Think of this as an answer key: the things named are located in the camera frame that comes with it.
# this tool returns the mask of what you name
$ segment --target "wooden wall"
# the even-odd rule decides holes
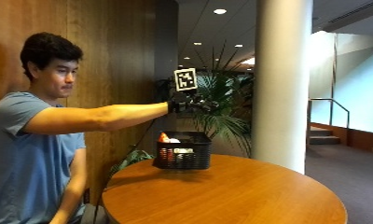
[[[0,97],[28,87],[18,52],[25,38],[45,31],[84,50],[76,89],[62,101],[66,106],[151,103],[154,25],[154,0],[0,0]],[[90,202],[98,199],[109,167],[146,127],[147,123],[85,134]]]

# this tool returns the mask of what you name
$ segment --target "white column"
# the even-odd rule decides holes
[[[251,157],[304,172],[312,0],[256,0]]]

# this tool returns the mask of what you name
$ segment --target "ceiling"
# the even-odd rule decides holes
[[[177,0],[177,61],[183,68],[211,67],[224,44],[221,62],[230,66],[254,54],[255,0]],[[222,15],[213,11],[224,8]],[[311,32],[373,35],[373,0],[312,0]],[[242,64],[236,71],[248,72]]]

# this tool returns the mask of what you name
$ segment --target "man's left arm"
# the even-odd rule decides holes
[[[80,204],[86,181],[85,148],[76,150],[70,163],[70,179],[65,186],[60,208],[49,223],[66,223]]]

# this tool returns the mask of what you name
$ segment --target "man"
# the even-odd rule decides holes
[[[32,35],[20,59],[28,91],[0,100],[0,223],[78,223],[86,178],[82,132],[154,119],[174,104],[65,108],[81,49],[58,35]]]

